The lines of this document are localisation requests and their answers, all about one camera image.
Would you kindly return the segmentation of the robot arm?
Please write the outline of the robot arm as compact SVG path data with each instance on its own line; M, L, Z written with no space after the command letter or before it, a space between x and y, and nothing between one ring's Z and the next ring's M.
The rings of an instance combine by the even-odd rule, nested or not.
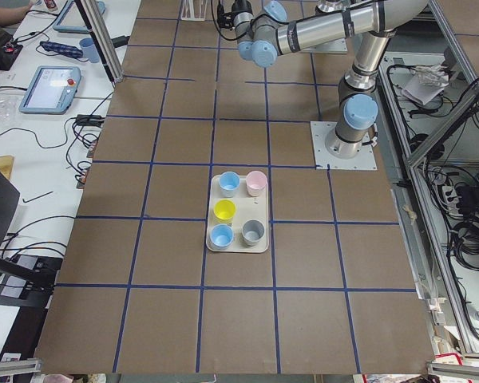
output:
M235 1L231 28L239 55L261 68L290 53L346 52L346 40L360 36L354 61L338 84L340 117L324 140L334 157L349 160L360 152L374 126L378 105L371 94L378 67L396 29L426 8L425 1L320 1L315 14L288 20L284 6L270 1L254 14L248 1Z

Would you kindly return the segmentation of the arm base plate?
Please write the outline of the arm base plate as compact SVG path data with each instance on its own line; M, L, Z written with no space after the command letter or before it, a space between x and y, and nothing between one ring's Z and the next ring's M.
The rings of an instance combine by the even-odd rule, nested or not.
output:
M362 141L346 143L335 132L334 121L312 121L311 138L315 167L322 170L376 171L374 146L369 133Z

